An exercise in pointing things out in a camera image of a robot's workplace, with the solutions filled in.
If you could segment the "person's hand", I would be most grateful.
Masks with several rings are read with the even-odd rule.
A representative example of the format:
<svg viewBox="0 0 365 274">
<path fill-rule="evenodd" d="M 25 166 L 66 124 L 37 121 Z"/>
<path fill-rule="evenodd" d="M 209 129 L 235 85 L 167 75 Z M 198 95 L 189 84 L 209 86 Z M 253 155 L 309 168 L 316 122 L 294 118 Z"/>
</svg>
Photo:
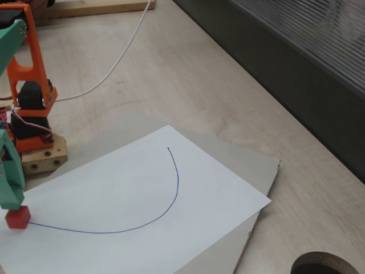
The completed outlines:
<svg viewBox="0 0 365 274">
<path fill-rule="evenodd" d="M 47 8 L 48 0 L 30 0 L 29 5 L 33 13 L 42 12 Z"/>
</svg>

